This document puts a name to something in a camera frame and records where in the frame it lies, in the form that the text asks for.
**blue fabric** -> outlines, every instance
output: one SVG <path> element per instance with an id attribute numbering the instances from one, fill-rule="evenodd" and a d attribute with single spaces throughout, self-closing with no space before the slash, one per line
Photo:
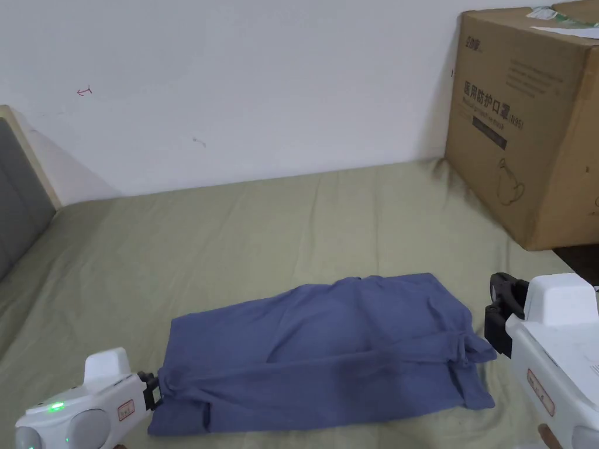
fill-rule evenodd
<path id="1" fill-rule="evenodd" d="M 431 274 L 305 285 L 173 320 L 152 435 L 301 430 L 495 404 L 497 357 Z"/>

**red mark on wall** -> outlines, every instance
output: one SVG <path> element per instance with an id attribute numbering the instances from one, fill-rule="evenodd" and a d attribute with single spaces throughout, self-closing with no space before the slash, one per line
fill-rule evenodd
<path id="1" fill-rule="evenodd" d="M 85 92 L 93 93 L 93 92 L 92 92 L 92 89 L 90 89 L 90 88 L 89 88 L 89 85 L 87 85 L 87 89 L 86 89 L 86 90 L 78 90 L 78 91 L 77 91 L 77 94 L 78 94 L 78 95 L 80 95 L 80 96 L 85 96 L 85 95 L 84 95 L 84 93 L 85 93 Z"/>

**upholstered headboard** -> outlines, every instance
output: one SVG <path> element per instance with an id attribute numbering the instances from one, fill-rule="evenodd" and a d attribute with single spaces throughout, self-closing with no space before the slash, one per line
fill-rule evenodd
<path id="1" fill-rule="evenodd" d="M 14 114 L 0 106 L 0 279 L 44 232 L 58 206 Z"/>

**bed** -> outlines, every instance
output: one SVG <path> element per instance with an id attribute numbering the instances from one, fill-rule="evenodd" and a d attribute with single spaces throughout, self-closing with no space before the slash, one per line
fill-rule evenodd
<path id="1" fill-rule="evenodd" d="M 513 242 L 444 160 L 74 204 L 60 208 L 13 265 L 0 283 L 0 434 L 9 440 L 28 406 L 81 383 L 89 354 L 123 346 L 133 370 L 156 372 L 170 320 L 186 313 L 305 283 L 432 272 L 470 308 L 482 335 L 492 273 L 570 271 L 552 252 Z M 535 440 L 534 409 L 506 359 L 480 374 L 494 409 L 196 438 L 150 438 L 139 426 L 125 443 L 447 449 Z"/>

